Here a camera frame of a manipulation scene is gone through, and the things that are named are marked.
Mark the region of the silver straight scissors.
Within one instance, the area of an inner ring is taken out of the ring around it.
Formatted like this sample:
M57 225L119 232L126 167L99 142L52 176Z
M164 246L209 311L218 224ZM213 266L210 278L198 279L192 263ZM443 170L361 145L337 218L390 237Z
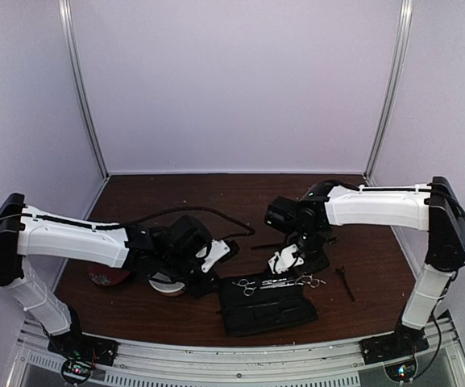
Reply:
M312 275L301 275L297 277L283 277L277 279L266 280L261 283L260 289L277 289L292 286L307 285L311 289L316 289L320 285L325 285L326 282Z

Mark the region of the silver thinning scissors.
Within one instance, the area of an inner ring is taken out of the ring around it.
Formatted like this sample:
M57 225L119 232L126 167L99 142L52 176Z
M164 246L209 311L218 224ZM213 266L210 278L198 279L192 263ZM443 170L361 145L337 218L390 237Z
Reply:
M257 289L277 289L294 284L294 280L282 279L282 280L265 280L257 283L256 281L250 281L247 278L242 278L238 281L233 281L232 284L242 289L245 297L252 296Z

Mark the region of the black zip tool case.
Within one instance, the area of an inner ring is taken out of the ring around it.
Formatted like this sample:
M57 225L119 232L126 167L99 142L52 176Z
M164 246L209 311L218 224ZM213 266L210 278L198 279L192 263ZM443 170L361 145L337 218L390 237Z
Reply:
M271 277L258 273L222 279L218 290L219 314L222 316L226 334L231 337L258 335L317 320L316 308L304 295L307 285L257 289L252 296L245 297L242 289L232 284L242 278L260 283L297 276Z

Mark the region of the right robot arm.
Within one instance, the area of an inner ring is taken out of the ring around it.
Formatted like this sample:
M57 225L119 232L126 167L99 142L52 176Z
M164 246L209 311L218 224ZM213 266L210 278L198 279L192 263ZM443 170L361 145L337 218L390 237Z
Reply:
M289 244L268 261L276 275L294 268L317 272L330 264L323 246L333 227L377 225L428 234L428 250L388 350L405 355L418 342L435 306L465 263L465 218L449 181L397 187L367 187L328 180L312 185L298 200L278 197L267 208L265 223L288 236Z

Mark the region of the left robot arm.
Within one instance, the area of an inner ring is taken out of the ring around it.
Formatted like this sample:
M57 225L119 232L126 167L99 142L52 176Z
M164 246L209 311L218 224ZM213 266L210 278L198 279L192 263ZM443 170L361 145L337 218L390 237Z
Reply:
M217 277L213 266L230 247L214 239L197 218L184 215L167 227L93 223L29 206L20 193L0 207L0 287L38 320L73 358L90 350L74 313L56 298L32 268L29 256L58 256L125 269L160 283L181 283L207 294Z

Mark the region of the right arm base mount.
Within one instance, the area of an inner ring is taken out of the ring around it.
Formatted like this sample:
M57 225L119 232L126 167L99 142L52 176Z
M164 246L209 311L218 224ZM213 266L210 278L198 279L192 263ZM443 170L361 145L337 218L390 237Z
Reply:
M430 345L424 329L415 330L398 323L393 332L359 342L366 365L384 363L386 376L394 382L411 382L418 374L416 355Z

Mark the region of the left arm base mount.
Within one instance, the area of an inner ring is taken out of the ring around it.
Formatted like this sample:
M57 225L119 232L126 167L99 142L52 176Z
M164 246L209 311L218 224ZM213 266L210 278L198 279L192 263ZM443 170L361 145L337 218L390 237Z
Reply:
M64 357L60 375L68 385L86 383L98 365L114 364L118 351L115 340L86 335L76 323L60 335L53 335L45 328L43 332L48 338L48 350Z

